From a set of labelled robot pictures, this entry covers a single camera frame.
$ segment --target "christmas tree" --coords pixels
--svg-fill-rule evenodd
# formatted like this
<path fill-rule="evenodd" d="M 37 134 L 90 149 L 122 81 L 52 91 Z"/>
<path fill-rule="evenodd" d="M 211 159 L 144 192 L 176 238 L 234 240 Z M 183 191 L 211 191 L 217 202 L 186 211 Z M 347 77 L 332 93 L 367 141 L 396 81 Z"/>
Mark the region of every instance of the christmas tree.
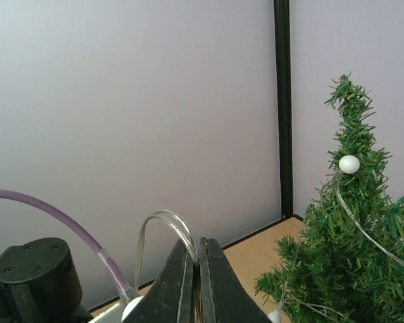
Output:
<path fill-rule="evenodd" d="M 366 124 L 373 114 L 368 92 L 349 75 L 333 88 L 325 103 L 342 118 L 339 148 L 329 152 L 335 174 L 308 206 L 300 240 L 277 242 L 283 264 L 257 279 L 256 292 L 270 295 L 296 323 L 404 322 L 404 265 L 363 233 L 404 262 L 404 196 L 392 202 L 386 193 L 390 156 L 375 148 L 374 127 Z M 359 161 L 350 174 L 342 172 L 344 156 Z"/>

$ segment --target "wooden surface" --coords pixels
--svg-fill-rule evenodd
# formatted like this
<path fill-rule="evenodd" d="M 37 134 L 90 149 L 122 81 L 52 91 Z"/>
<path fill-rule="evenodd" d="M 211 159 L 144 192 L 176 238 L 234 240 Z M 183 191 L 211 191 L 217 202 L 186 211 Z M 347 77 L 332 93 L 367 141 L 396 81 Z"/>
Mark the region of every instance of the wooden surface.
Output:
<path fill-rule="evenodd" d="M 301 229 L 302 222 L 291 218 L 224 250 L 241 285 L 266 314 L 273 311 L 277 306 L 271 298 L 263 305 L 265 302 L 264 295 L 255 295 L 255 279 L 261 273 L 269 271 L 274 264 L 280 263 L 279 256 L 274 250 L 276 248 L 275 241 L 286 235 L 298 238 Z M 146 287 L 140 291 L 140 294 L 145 295 L 148 290 L 149 287 Z M 113 305 L 114 303 L 105 306 L 93 312 L 93 315 L 96 316 Z M 282 315 L 282 323 L 290 323 L 289 318 L 284 314 Z"/>

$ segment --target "black motor housing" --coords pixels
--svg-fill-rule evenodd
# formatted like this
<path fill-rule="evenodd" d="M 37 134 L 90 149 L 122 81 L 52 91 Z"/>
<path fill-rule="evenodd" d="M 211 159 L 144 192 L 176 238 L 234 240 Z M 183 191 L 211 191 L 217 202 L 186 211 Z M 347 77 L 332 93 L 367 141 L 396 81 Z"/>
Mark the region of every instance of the black motor housing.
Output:
<path fill-rule="evenodd" d="M 44 238 L 0 255 L 0 322 L 88 322 L 66 241 Z"/>

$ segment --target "purple tube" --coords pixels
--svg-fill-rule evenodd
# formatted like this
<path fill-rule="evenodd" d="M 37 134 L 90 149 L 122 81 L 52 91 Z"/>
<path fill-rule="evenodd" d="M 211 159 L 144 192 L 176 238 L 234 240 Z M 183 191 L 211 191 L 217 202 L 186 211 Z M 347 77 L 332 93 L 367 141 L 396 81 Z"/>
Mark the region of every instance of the purple tube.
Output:
<path fill-rule="evenodd" d="M 70 216 L 64 214 L 52 205 L 42 200 L 36 199 L 33 196 L 13 192 L 11 190 L 0 190 L 0 199 L 7 199 L 31 205 L 32 207 L 36 207 L 37 209 L 40 209 L 48 213 L 49 215 L 52 215 L 55 219 L 64 223 L 67 227 L 69 227 L 69 229 L 71 229 L 83 241 L 85 241 L 96 255 L 104 253 L 104 249 L 102 248 L 102 246 L 99 245 L 99 243 L 92 237 L 91 234 L 89 234 L 78 222 L 73 220 Z M 108 269 L 119 294 L 127 291 L 129 289 L 129 284 L 116 262 L 111 257 L 107 257 L 104 264 Z"/>

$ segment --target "gray wall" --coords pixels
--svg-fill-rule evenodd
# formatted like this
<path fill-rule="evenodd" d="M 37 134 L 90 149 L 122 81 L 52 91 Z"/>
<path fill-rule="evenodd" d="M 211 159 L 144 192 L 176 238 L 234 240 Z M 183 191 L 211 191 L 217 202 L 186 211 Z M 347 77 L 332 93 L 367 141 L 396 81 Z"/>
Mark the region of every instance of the gray wall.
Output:
<path fill-rule="evenodd" d="M 221 244 L 275 221 L 271 2 L 0 1 L 0 188 L 70 214 L 129 278 L 151 212 Z M 0 253 L 45 236 L 69 242 L 86 306 L 116 295 L 66 227 L 0 201 Z M 149 224 L 143 282 L 175 241 Z"/>
<path fill-rule="evenodd" d="M 372 89 L 378 147 L 393 154 L 389 193 L 404 194 L 404 0 L 291 2 L 294 206 L 303 214 L 326 181 L 338 112 L 326 107 L 332 78 L 351 72 Z"/>

